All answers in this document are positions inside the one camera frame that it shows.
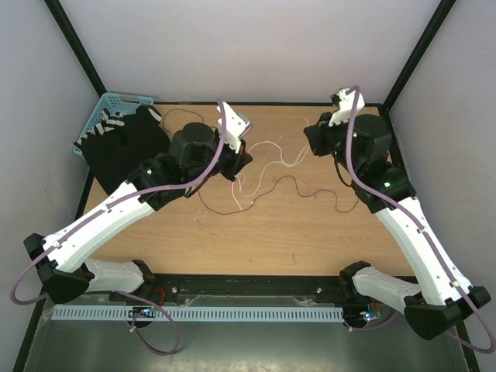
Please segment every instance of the black cloth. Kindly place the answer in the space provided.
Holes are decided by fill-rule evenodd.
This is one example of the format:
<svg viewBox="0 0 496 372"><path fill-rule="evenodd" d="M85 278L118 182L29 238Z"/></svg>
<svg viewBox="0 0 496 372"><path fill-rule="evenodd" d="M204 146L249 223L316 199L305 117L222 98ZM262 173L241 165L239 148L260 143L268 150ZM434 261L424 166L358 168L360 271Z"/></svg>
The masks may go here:
<svg viewBox="0 0 496 372"><path fill-rule="evenodd" d="M162 116L152 106L142 105L132 115L111 115L104 109L102 117L74 145L81 149L91 172L110 195L143 161L166 153L171 140L159 127Z"/></svg>

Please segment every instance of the wooden table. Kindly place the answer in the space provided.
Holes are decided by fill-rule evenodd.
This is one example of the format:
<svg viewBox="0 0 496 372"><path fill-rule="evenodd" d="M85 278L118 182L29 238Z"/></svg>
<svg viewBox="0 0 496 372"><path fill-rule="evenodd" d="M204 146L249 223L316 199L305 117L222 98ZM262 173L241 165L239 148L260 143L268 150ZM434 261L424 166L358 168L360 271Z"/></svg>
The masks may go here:
<svg viewBox="0 0 496 372"><path fill-rule="evenodd" d="M214 105L158 105L201 113L214 126L219 113ZM293 164L307 143L303 128L316 123L327 107L307 106L233 106L251 118L255 127L246 136L247 147L272 141L283 149L284 162ZM375 108L362 113L377 115ZM201 119L191 113L171 111L164 126L171 133L188 122ZM279 149L269 143L255 146L253 162L243 173L242 191L233 190L241 207L247 208L259 194L270 190L286 174L298 180L299 191L310 195L319 189L334 191L337 208L351 209L357 197L341 184L332 158L308 153L293 167L271 164L264 172L259 191L251 194L266 164L280 160ZM201 190L205 203L219 212L239 210L231 194L232 184L221 175L213 177ZM105 198L94 182L86 210ZM210 212L198 195L181 198L159 212L142 219L102 246L94 258L110 261L144 260L155 273L170 274L278 274L337 275L347 265L365 260L390 275L411 275L412 270L398 245L366 206L359 203L349 213L335 210L336 197L319 192L300 198L294 181L287 177L268 195L259 198L246 212L217 215Z"/></svg>

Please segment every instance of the white cable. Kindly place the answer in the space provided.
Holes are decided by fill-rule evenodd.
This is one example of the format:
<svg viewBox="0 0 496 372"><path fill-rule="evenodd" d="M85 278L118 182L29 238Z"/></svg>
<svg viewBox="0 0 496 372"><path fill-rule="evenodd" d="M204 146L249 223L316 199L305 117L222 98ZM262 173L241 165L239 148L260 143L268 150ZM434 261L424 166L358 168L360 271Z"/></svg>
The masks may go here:
<svg viewBox="0 0 496 372"><path fill-rule="evenodd" d="M241 175L243 176L243 182L239 180L239 176L241 176ZM239 172L235 177L238 180L239 192L241 192L241 188L243 187L243 185L245 184L245 181L246 181L246 175L243 172Z"/></svg>
<svg viewBox="0 0 496 372"><path fill-rule="evenodd" d="M236 202L236 204L238 205L239 210L242 211L243 208L241 208L241 204L239 203L238 199L236 199L236 196L234 196L234 182L231 182L231 195L234 201Z"/></svg>
<svg viewBox="0 0 496 372"><path fill-rule="evenodd" d="M301 162L305 159L305 157L307 156L307 154L308 154L308 150L310 150L310 146L306 143L306 144L303 146L303 148L301 149L301 151L300 151L300 153L298 154L298 156L296 157L296 160L295 160L295 162L294 162L293 164L288 164L288 163L286 163L286 162L284 161L283 156L282 156L282 148L281 148L279 145L277 145L276 143L271 142L271 141L262 141L262 142L259 142L259 143L255 143L254 145L252 145L252 146L248 149L248 153L249 153L249 152L250 152L250 151L251 151L251 150L252 150L255 146L258 146L258 145L260 145L260 144L262 144L262 143L269 143L269 144L271 144L271 145L276 146L276 147L279 149L279 152L280 152L280 155L281 155L281 161L278 161L278 160L276 160L276 161L271 161L271 162L270 162L270 163L268 163L265 167L263 167L262 173L260 174L260 179L259 179L259 181L258 181L257 188L255 189L255 191L254 191L254 192L252 192L252 193L251 193L251 194L249 194L249 195L244 195L244 194L242 193L242 196L244 196L245 198L249 198L250 196L254 196L254 195L257 193L257 191L260 189L260 186L262 185L262 178L264 177L264 176L263 176L263 175L264 175L264 172L265 172L265 170L266 170L266 169L267 169L267 168L268 168L271 164L283 164L284 166L286 166L286 167L288 167L288 168L292 168L292 167L294 167L294 166L296 166L296 165L300 164L300 163L301 163ZM239 180L239 178L238 178L238 183L239 183L239 191L242 191L242 187L243 187L243 185L244 185L244 183L245 183L245 180L246 180L246 176L245 176L245 177L244 177L244 179L243 179L243 183L241 183L241 181L240 181L240 180Z"/></svg>

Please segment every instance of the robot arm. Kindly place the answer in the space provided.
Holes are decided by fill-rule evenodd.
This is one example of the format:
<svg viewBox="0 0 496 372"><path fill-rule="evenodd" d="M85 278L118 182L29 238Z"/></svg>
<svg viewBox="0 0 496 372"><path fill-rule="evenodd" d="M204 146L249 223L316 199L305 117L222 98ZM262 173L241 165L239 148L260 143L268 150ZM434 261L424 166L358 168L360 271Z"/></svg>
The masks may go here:
<svg viewBox="0 0 496 372"><path fill-rule="evenodd" d="M336 112L323 113L317 124L304 129L315 155L332 154L335 161L346 169L346 133L355 95L355 92L348 94L347 91L341 89L331 96L332 103L339 106ZM357 109L363 107L360 95ZM363 261L342 270L339 282L349 299L357 294L376 298L404 314L421 337L432 339L472 313L455 285L468 294L478 308L488 303L491 297L484 287L472 286L432 232L406 172L388 161L391 140L391 131L382 118L367 114L358 116L353 132L353 169L363 183L406 207L422 221L424 231L427 230L434 240L456 283L450 282L422 232L410 218L355 182L351 186L356 195L395 238L418 284L383 274Z"/></svg>
<svg viewBox="0 0 496 372"><path fill-rule="evenodd" d="M234 181L236 174L252 160L244 150L243 136L253 125L225 102L223 105L226 139L220 158L207 177L221 173ZM141 163L100 205L54 234L45 237L32 234L25 239L24 245L32 260L55 247L36 265L43 288L54 303L68 302L89 291L125 291L140 297L146 297L152 291L154 278L143 261L109 263L89 257L127 226L160 210L174 199L187 196L184 189L155 191L111 206L116 200L136 191L194 180L213 158L219 145L219 129L214 132L199 122L187 124L174 134L167 154L158 154L154 159ZM75 229L82 222L86 224ZM61 238L71 231L74 233L60 243Z"/></svg>

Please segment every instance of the purple cable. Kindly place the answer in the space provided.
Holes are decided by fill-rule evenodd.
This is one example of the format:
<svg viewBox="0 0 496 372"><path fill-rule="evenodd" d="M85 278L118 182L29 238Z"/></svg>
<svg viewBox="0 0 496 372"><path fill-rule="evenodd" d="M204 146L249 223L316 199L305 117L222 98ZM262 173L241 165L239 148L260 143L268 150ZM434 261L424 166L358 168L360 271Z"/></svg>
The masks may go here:
<svg viewBox="0 0 496 372"><path fill-rule="evenodd" d="M114 202L110 203L107 205L108 208L113 208L117 204L120 204L128 199L134 198L135 196L143 195L143 194L149 194L150 192L156 192L156 191L166 191L166 190L181 190L184 188L189 188L191 186L196 185L197 183L203 181L205 177L208 176L208 174L212 171L214 166L217 164L217 161L220 158L220 154L222 152L223 144L224 144L224 139L226 138L226 131L227 131L227 120L226 120L226 111L224 110L224 105L222 101L217 101L219 108L220 108L220 115L221 115L221 120L222 120L222 127L220 129L220 135L219 135L219 145L217 146L217 149L215 150L214 156L212 158L212 161L210 164L205 168L205 170L198 176L196 177L193 181L190 181L186 184L166 184L164 186L156 186L154 188L145 188L143 190L139 190L136 192L133 192L131 194L128 194L126 196L123 196ZM67 239L69 239L71 236L73 236L77 231L82 229L84 226L86 226L89 222L95 220L98 218L100 215L102 215L105 211L102 209L100 211L97 211L96 213L88 216L86 219L83 221L79 222L73 229L71 229L69 232L67 232L64 236L62 236L58 242L61 244L65 242ZM16 297L16 289L19 286L19 283L22 281L22 279L27 275L27 273L36 266L37 263L39 263L43 258L47 257L50 253L55 250L55 246L51 246L48 248L46 251L41 253L35 260L31 261L29 265L24 269L21 274L15 279L14 285L10 288L9 291L9 297L10 300L17 304L17 305L30 305L34 302L38 302L44 298L47 297L47 294L42 294L39 297L36 298L31 298L30 300L19 300Z"/></svg>
<svg viewBox="0 0 496 372"><path fill-rule="evenodd" d="M170 349L169 351L161 351L161 350L155 349L147 341L145 341L145 339L143 338L143 336L141 336L141 333L138 332L138 329L134 325L134 323L136 321L136 318L138 317L138 315L140 313L136 313L133 316L133 320L131 321L131 326L132 326L131 332L134 332L135 334L137 334L137 336L139 337L139 339L141 340L141 342L143 343L143 345L149 351L151 351L152 353L154 353L156 355L160 355L162 357L165 357L166 355L174 354L177 351L177 348L179 347L179 342L181 341L181 331L179 329L179 325L177 325L177 323L171 318L171 316L169 315L169 313L166 312L165 310L163 310L161 306L153 303L152 301L148 301L145 298L141 298L141 297L135 296L134 294L130 294L130 293L123 292L123 291L116 291L116 292L119 293L122 296L126 296L126 297L129 297L129 298L132 298L133 300L141 301L141 302L144 302L145 304L148 304L150 306L153 306L156 310L158 310L159 312L161 312L162 314L164 314L164 316L167 319L169 319L169 322L172 323L172 325L174 326L174 330L176 331L176 342L175 342L174 346L172 347L172 349Z"/></svg>
<svg viewBox="0 0 496 372"><path fill-rule="evenodd" d="M389 319L387 319L385 322L382 322L381 324L374 325L373 327L366 327L366 328L353 328L351 325L348 324L348 322L343 319L344 325L351 329L352 331L358 331L358 332L366 332L366 331L375 331L377 329L383 328L387 326L389 323L391 323L393 320L395 320L399 315L399 312L394 312L393 315Z"/></svg>
<svg viewBox="0 0 496 372"><path fill-rule="evenodd" d="M349 95L350 93L353 93L353 92L355 92L355 97L353 99L353 106L352 106L351 113L350 113L350 123L348 124L348 132L346 134L346 167L348 168L348 172L350 173L351 178L363 190L368 191L372 195L375 195L375 196L381 198L385 202L389 203L390 205L393 205L395 208L398 208L403 213L405 213L413 221L413 223L415 223L417 225L419 231L422 232L422 235L424 236L425 240L427 240L427 243L430 245L430 247L431 247L434 255L436 256L437 260L439 261L439 264L441 265L441 267L446 272L446 276L449 278L449 280L451 282L456 282L455 276L453 275L453 273L449 269L448 265L446 264L445 260L443 259L443 256L441 256L441 253L437 249L437 246L434 243L434 241L432 240L432 237L429 235L428 232L426 232L423 229L424 226L413 215L413 213L411 213L409 210L407 210L407 208L405 208L403 205L401 205L401 204L397 203L395 200L389 198L387 195L384 195L384 194L380 193L379 191L374 190L373 188L367 186L366 184L364 184L357 177L357 174L355 173L355 170L353 169L353 161L352 161L352 157L351 157L351 146L352 146L352 142L353 142L353 129L354 129L354 126L355 126L355 118L357 117L357 114L356 113L357 113L358 98L360 96L360 88L357 85L355 85L355 86L351 87L348 90L347 94ZM491 326L489 325L489 323L487 323L486 318L482 315L482 313L475 306L475 304L472 302L472 300L470 300L470 298L463 291L463 289L460 288L460 286L456 286L455 288L458 291L458 293L460 293L460 295L465 300L465 302L468 304L468 306L470 307L470 309L472 309L472 311L477 316L477 318L479 319L480 323L482 324L482 326L486 330L487 335L489 336L489 341L490 341L491 345L487 349L483 349L481 347L472 345L471 343L468 343L467 341L462 340L460 337L456 336L451 331L446 331L446 334L448 336L452 337L453 339L455 339L457 342L461 343L462 345L468 347L469 349L475 350L475 351L477 351L479 353L485 353L485 354L493 353L496 350L496 339L494 337L494 333L493 333L493 331L491 329ZM377 326L375 326L373 328L370 327L367 330L376 329L376 328L382 326L384 323L382 323L380 325L377 325Z"/></svg>
<svg viewBox="0 0 496 372"><path fill-rule="evenodd" d="M113 208L117 204L120 204L120 203L122 203L122 202L124 202L124 201L126 201L128 199L134 198L135 196L149 194L151 192L156 192L156 191L181 190L181 189L185 189L185 188L189 188L191 186L194 186L194 185L198 184L199 182L203 181L203 179L206 178L210 174L210 172L212 171L212 169L214 168L214 166L217 164L217 161L219 160L220 154L222 152L222 148L224 147L224 140L226 138L226 132L227 132L226 111L224 110L224 105L223 105L222 101L218 101L217 103L219 104L220 115L221 115L221 120L222 120L222 126L221 126L220 134L219 134L219 145L217 146L217 149L215 150L215 153L214 153L214 156L212 158L212 161L210 162L210 164L205 168L205 170L198 177L196 177L193 181L190 181L190 182L188 182L186 184L168 184L168 185L164 185L164 186L156 186L154 188L145 188L143 190L139 190L139 191L133 192L131 194L128 194L126 196L123 196L123 197L115 200L114 202L108 204L107 207L108 208ZM86 219L83 219L73 229L71 229L69 232L67 232L65 235L63 235L58 240L58 243L61 244L61 243L65 242L65 241L67 241L77 231L79 231L80 229L82 229L84 226L86 226L91 221L94 221L96 218L98 218L104 212L105 211L102 209L102 210L97 211L96 213L88 216ZM10 297L10 300L13 303L15 303L17 305L30 305L30 304L32 304L34 302L38 302L40 300L43 300L44 298L47 297L47 294L45 293L45 294L40 295L39 297L31 298L29 300L25 300L25 301L24 300L19 300L16 297L16 290L17 290L17 287L19 286L20 282L22 281L22 279L27 275L27 273L31 269L33 269L42 259L44 259L50 253L52 253L55 249L56 249L55 246L51 246L47 250L45 250L43 253L41 253L37 258L35 258L33 261L31 261L29 263L29 265L15 279L14 285L10 288L10 291L9 291L9 297ZM122 291L117 291L117 292L120 293L121 295L127 296L127 297L132 298L132 299L137 300L137 301L144 302L144 303L146 303L148 305L151 305L151 306L157 308L160 312L162 312L165 315L165 317L167 319L169 319L172 322L172 325L174 326L174 328L176 330L177 338L176 338L176 343L174 344L174 347L170 351L160 351L160 350L157 350L157 349L153 348L150 344L148 344L143 339L143 337L136 331L136 329L134 329L134 332L136 332L136 334L138 335L139 339L141 339L141 341L143 342L143 345L149 351L151 351L152 353L155 353L157 355L162 355L162 356L164 356L164 355L170 355L172 353L175 353L176 350L177 350L177 347L179 345L179 342L180 342L180 332L179 332L179 327L177 326L177 323L171 318L171 316L169 314L167 314L167 312L165 310L163 310L159 305L153 303L152 301L148 301L145 298L141 298L141 297L135 296L134 294L125 293L125 292L122 292ZM133 319L133 323L132 323L133 326L134 326L135 320L136 320L136 316Z"/></svg>

